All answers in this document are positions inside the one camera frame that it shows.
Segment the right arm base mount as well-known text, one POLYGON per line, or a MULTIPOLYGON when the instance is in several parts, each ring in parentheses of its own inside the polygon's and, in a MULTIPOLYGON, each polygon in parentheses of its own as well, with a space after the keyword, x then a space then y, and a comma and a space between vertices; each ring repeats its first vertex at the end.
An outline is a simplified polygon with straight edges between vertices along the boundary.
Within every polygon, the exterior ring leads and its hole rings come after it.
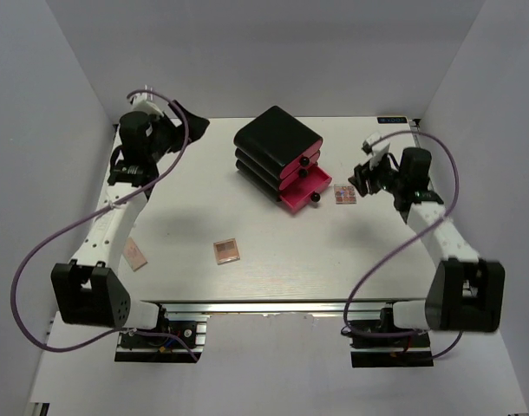
MULTIPOLYGON (((350 326, 361 332, 403 333, 406 329, 397 328, 393 323, 391 308, 380 309, 379 316, 373 319, 360 317, 351 320, 350 326)), ((430 338, 426 333, 396 338, 374 338, 356 335, 347 326, 341 335, 350 339, 350 359, 353 368, 398 368, 432 367, 433 354, 430 338)))

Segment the pink bottom drawer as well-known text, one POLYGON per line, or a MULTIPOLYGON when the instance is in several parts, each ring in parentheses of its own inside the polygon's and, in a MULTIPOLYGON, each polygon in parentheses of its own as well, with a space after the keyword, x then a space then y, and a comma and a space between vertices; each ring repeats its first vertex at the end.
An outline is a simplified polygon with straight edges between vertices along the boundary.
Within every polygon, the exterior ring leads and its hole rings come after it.
POLYGON ((280 201, 295 214, 306 205, 319 202, 331 181, 332 177, 315 164, 307 170, 304 178, 298 178, 279 193, 280 201))

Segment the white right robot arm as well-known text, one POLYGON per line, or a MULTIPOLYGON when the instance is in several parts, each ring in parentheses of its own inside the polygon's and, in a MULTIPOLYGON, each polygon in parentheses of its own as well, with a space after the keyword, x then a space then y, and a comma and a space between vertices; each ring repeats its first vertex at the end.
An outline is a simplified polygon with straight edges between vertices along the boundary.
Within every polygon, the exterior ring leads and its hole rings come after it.
POLYGON ((505 269, 483 259, 447 217, 441 197, 428 187, 431 160, 429 151, 408 147, 394 168, 382 149, 349 178, 361 196, 379 191, 393 196, 396 211, 435 266, 426 298, 392 303, 378 324, 380 338, 391 346, 407 339, 410 330, 493 333, 500 326, 505 269))

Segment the pink top drawer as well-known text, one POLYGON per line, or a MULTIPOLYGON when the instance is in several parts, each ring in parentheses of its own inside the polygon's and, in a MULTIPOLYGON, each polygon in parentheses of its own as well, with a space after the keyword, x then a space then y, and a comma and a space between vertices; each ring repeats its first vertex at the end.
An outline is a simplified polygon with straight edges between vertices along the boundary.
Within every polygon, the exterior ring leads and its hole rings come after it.
POLYGON ((295 169, 300 165, 301 158, 310 159, 320 150, 322 144, 323 140, 321 138, 313 142, 309 140, 291 140, 284 155, 284 169, 288 167, 295 169))

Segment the black drawer organizer cabinet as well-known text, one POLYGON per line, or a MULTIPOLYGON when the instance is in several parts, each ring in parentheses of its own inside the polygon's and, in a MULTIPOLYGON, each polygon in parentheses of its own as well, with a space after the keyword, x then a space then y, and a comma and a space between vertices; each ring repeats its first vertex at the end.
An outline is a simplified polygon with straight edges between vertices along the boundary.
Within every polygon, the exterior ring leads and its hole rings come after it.
POLYGON ((323 138, 279 106, 264 111, 234 136, 236 168, 269 198, 279 202, 278 187, 290 168, 284 155, 291 140, 323 138))

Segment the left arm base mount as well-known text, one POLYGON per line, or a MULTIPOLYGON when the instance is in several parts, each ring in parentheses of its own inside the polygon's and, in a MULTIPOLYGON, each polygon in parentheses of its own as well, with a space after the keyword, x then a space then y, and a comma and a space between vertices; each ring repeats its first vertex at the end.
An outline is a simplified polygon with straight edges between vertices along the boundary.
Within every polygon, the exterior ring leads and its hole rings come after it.
POLYGON ((129 331, 120 334, 115 362, 194 364, 203 352, 208 315, 168 314, 165 321, 147 336, 129 331))

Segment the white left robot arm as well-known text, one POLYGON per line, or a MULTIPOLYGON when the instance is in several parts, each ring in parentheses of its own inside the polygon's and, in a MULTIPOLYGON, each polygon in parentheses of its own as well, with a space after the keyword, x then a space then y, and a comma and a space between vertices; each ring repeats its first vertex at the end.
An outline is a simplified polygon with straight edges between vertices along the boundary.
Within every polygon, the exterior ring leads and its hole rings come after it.
POLYGON ((169 108, 175 125, 146 99, 134 100, 121 116, 109 161, 102 212, 68 263, 58 263, 51 282, 61 317, 68 324, 140 329, 150 345, 165 343, 170 324, 159 305, 134 299, 117 272, 135 220, 146 207, 160 176, 158 162, 184 150, 206 132, 210 121, 192 114, 177 101, 169 108))

